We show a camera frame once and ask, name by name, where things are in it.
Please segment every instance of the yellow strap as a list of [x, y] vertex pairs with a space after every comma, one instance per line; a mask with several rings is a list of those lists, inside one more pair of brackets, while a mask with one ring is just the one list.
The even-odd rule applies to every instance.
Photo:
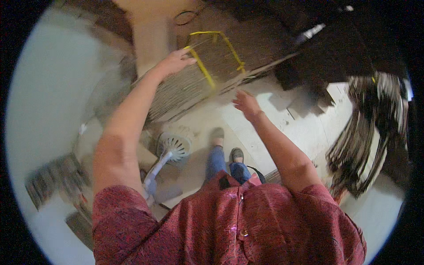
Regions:
[[209, 85], [212, 87], [212, 90], [215, 92], [215, 82], [213, 81], [211, 75], [209, 74], [206, 67], [203, 65], [202, 61], [199, 58], [199, 55], [197, 55], [197, 52], [194, 51], [194, 49], [190, 49], [190, 53], [193, 55], [193, 57], [197, 61], [197, 65], [199, 66], [200, 70], [203, 72], [203, 74], [206, 77], [206, 80], [208, 81]]
[[244, 70], [245, 63], [240, 60], [239, 56], [237, 55], [237, 52], [233, 48], [233, 45], [231, 45], [230, 40], [228, 40], [228, 38], [225, 36], [224, 33], [222, 33], [221, 31], [197, 31], [197, 32], [190, 33], [190, 36], [196, 35], [196, 34], [205, 34], [205, 33], [220, 34], [222, 36], [222, 38], [226, 42], [228, 48], [230, 48], [231, 52], [233, 53], [233, 56], [236, 59], [237, 63], [239, 64], [239, 67], [237, 67], [237, 71], [241, 70], [242, 73], [244, 74], [245, 73], [245, 70]]

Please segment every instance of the hand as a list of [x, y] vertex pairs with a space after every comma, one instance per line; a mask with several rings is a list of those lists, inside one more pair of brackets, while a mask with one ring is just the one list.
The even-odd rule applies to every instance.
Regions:
[[196, 63], [196, 59], [189, 58], [186, 54], [189, 51], [190, 49], [181, 49], [171, 52], [165, 59], [153, 67], [151, 71], [158, 74], [161, 78], [178, 73], [187, 65]]
[[255, 97], [243, 90], [238, 90], [236, 93], [236, 99], [233, 100], [235, 108], [243, 112], [244, 117], [250, 122], [253, 122], [255, 118], [262, 113], [258, 102]]

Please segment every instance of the gray shoe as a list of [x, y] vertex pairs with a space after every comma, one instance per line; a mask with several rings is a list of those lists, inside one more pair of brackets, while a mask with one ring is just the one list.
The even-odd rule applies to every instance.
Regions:
[[243, 158], [243, 163], [244, 163], [244, 155], [243, 155], [243, 151], [241, 151], [240, 148], [236, 147], [233, 150], [231, 150], [231, 154], [230, 154], [231, 159], [233, 160], [233, 163], [235, 161], [236, 158]]
[[213, 129], [211, 136], [210, 136], [211, 145], [215, 145], [214, 144], [215, 138], [224, 139], [224, 129], [222, 129], [221, 127], [216, 127], [215, 129]]

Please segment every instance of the foot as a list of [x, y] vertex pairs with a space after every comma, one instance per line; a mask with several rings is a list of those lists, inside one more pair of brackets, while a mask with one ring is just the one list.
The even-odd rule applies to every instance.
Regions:
[[240, 148], [236, 147], [233, 150], [231, 150], [231, 159], [233, 160], [233, 162], [239, 162], [239, 163], [243, 163], [244, 162], [244, 155], [243, 155], [243, 151], [241, 151]]
[[212, 146], [224, 146], [224, 129], [222, 129], [221, 127], [217, 127], [212, 131], [211, 144]]

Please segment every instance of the person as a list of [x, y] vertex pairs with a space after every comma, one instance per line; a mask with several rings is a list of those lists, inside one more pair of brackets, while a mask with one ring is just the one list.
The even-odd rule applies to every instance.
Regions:
[[237, 91], [282, 185], [250, 177], [240, 149], [225, 171], [223, 130], [212, 132], [204, 185], [157, 222], [140, 180], [136, 146], [159, 83], [195, 59], [172, 52], [149, 70], [110, 118], [93, 162], [96, 264], [362, 264], [361, 230], [334, 202], [309, 158]]

